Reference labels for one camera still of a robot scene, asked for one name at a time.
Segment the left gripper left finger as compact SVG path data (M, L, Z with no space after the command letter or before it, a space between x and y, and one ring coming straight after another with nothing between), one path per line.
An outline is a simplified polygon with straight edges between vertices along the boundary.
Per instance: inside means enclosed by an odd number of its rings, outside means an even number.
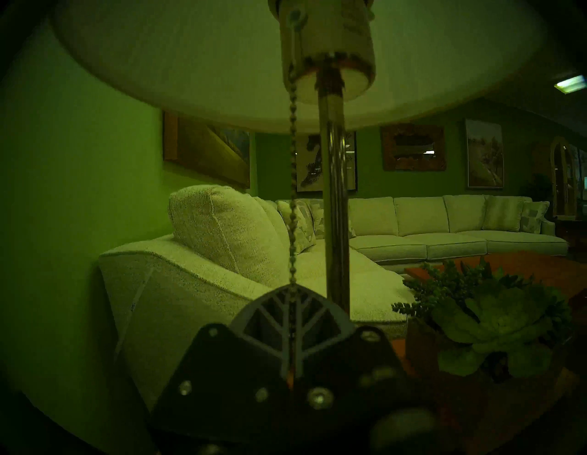
M292 286L243 308L228 325L202 327L151 413L173 434L271 434L288 426L294 364Z

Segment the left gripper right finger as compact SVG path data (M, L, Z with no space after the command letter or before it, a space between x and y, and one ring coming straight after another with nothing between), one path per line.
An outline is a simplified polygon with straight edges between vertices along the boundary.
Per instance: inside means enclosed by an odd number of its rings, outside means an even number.
M414 386L383 332L293 286L294 409L413 407Z

